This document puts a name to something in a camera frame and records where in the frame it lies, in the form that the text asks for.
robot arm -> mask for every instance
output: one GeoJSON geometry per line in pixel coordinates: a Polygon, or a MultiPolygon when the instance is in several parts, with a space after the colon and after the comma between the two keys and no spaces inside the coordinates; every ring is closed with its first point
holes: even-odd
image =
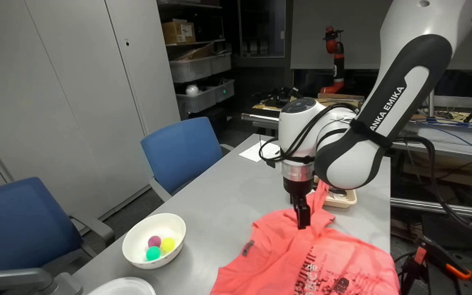
{"type": "Polygon", "coordinates": [[[390,141],[439,82],[470,30],[472,0],[393,0],[380,32],[378,77],[359,115],[314,100],[282,110],[283,187],[298,228],[309,223],[305,195],[313,173],[337,189],[368,184],[390,141]]]}

pink shirt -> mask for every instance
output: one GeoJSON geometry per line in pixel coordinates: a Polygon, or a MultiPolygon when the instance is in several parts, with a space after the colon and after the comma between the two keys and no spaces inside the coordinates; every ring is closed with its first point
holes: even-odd
{"type": "Polygon", "coordinates": [[[218,271],[213,295],[391,295],[398,277],[390,254],[326,228],[328,186],[308,195],[311,227],[296,228],[293,210],[269,214],[252,225],[241,256],[218,271]]]}

gray table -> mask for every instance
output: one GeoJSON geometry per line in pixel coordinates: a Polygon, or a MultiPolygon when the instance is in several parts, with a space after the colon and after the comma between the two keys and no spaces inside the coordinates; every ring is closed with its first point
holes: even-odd
{"type": "MultiPolygon", "coordinates": [[[[257,135],[247,138],[155,210],[177,214],[187,223],[185,245],[175,261],[157,271],[136,269],[124,261],[119,238],[75,273],[85,294],[111,279],[129,276],[151,282],[157,295],[210,294],[218,268],[234,259],[247,243],[252,222],[272,210],[290,209],[280,173],[262,161],[252,163],[239,156],[259,140],[257,135]]],[[[383,159],[377,179],[357,191],[355,207],[329,209],[336,215],[336,230],[385,251],[390,248],[388,164],[383,159]]]]}

cabinet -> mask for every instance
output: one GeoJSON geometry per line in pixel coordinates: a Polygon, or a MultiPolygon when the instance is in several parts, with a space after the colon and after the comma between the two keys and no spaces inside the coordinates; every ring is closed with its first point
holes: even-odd
{"type": "Polygon", "coordinates": [[[193,117],[231,99],[231,50],[224,40],[219,2],[159,0],[159,9],[167,27],[167,53],[180,117],[193,117]],[[185,23],[193,35],[175,37],[180,33],[178,23],[185,23]],[[198,92],[187,92],[187,87],[198,87],[198,92]]]}
{"type": "Polygon", "coordinates": [[[293,0],[234,0],[231,12],[237,105],[254,105],[259,94],[291,87],[290,32],[293,0]]]}
{"type": "Polygon", "coordinates": [[[139,141],[178,120],[155,2],[110,4],[0,0],[0,159],[90,217],[147,186],[139,141]]]}

floor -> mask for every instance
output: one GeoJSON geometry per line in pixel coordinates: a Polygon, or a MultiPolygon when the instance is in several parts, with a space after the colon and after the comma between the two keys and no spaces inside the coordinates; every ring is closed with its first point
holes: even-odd
{"type": "MultiPolygon", "coordinates": [[[[239,117],[236,115],[236,117],[232,117],[232,120],[224,128],[224,133],[219,136],[219,141],[224,145],[229,145],[229,146],[237,146],[252,133],[254,133],[254,128],[249,123],[241,122],[239,117]]],[[[137,222],[141,222],[144,217],[151,215],[160,204],[162,202],[159,200],[159,197],[152,191],[149,191],[144,195],[141,195],[139,199],[136,199],[132,204],[124,207],[121,212],[118,212],[116,215],[105,220],[105,223],[108,227],[111,227],[114,230],[116,236],[119,238],[129,228],[132,228],[137,222]]],[[[100,248],[96,236],[87,235],[83,240],[93,250],[100,248]]],[[[411,253],[414,250],[409,243],[406,243],[400,238],[391,238],[390,248],[391,248],[393,258],[411,253]]],[[[416,282],[411,294],[413,295],[426,295],[427,289],[424,284],[416,282]]]]}

